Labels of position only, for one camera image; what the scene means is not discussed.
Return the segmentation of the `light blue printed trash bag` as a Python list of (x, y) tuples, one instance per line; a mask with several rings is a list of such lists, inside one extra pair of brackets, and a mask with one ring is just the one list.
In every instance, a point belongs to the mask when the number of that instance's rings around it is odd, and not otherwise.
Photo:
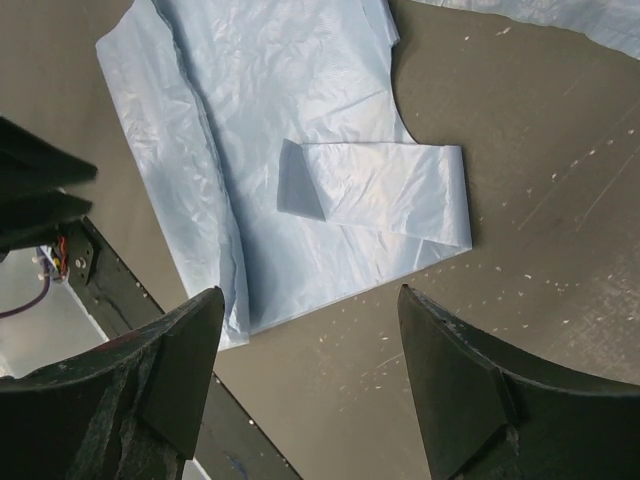
[(424, 1), (424, 4), (571, 30), (601, 46), (639, 59), (637, 0), (442, 0)]

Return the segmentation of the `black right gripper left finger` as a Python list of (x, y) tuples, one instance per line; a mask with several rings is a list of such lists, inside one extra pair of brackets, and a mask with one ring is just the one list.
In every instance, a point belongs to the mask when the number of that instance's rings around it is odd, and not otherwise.
[(1, 476), (4, 479), (114, 479), (109, 417), (119, 390), (140, 376), (101, 345), (1, 380)]

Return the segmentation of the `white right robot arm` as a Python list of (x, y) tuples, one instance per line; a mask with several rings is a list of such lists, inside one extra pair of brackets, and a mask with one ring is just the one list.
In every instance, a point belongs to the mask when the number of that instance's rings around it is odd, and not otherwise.
[[(1, 250), (58, 245), (96, 168), (1, 123)], [(205, 290), (85, 353), (1, 380), (5, 479), (179, 479), (194, 457), (224, 301)], [(639, 389), (543, 360), (403, 286), (398, 315), (435, 479), (635, 479)]]

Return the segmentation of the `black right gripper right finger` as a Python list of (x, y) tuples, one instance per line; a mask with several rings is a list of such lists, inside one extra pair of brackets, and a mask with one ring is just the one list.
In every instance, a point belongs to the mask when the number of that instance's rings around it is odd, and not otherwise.
[(638, 478), (638, 386), (530, 354), (408, 285), (397, 308), (432, 478)]

